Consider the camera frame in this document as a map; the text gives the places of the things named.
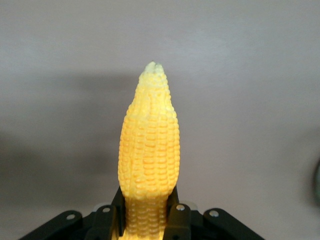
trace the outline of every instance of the white background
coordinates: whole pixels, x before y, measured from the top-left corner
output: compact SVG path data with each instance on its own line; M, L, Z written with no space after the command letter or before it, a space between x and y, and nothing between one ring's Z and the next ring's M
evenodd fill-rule
M150 61L178 114L181 200L267 240L320 239L320 1L0 1L0 239L118 188Z

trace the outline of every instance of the metal bolt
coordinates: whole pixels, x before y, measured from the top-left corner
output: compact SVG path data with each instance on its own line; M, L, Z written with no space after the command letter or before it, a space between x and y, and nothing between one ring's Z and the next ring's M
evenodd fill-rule
M110 212L110 207L105 207L103 210L102 210L102 212L103 213L108 213L108 212Z
M210 212L209 212L209 215L211 216L211 217L219 217L219 213L216 211L216 210L211 210Z
M70 215L66 216L66 219L71 220L71 219L74 219L75 217L76 217L76 215L70 214Z
M182 204L179 204L179 205L176 206L176 209L177 209L178 211L183 211L183 210L185 210L186 208L185 208L185 206L183 206Z

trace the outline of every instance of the dark object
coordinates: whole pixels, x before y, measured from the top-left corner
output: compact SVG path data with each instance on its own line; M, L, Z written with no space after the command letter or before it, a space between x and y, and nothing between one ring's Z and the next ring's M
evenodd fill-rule
M168 223L163 240L264 240L240 221L219 208L201 215L179 203L177 187L167 201ZM114 240L126 227L125 199L119 188L111 205L82 218L77 211L65 211L20 240Z
M318 161L313 173L313 192L315 200L320 204L320 160Z

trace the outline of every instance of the corn cob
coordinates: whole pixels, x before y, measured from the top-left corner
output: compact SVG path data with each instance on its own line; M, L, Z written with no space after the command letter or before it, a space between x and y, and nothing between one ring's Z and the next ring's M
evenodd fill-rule
M162 240L179 164L179 125L167 76L151 62L139 77L121 130L118 179L126 207L121 240Z

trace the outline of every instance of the yellow corn kernel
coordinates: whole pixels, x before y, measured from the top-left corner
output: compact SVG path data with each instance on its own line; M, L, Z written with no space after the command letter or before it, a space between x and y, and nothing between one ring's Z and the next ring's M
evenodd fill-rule
M167 76L160 64L150 62L139 77L120 137L118 179L126 207L121 240L162 240L179 164L179 125Z

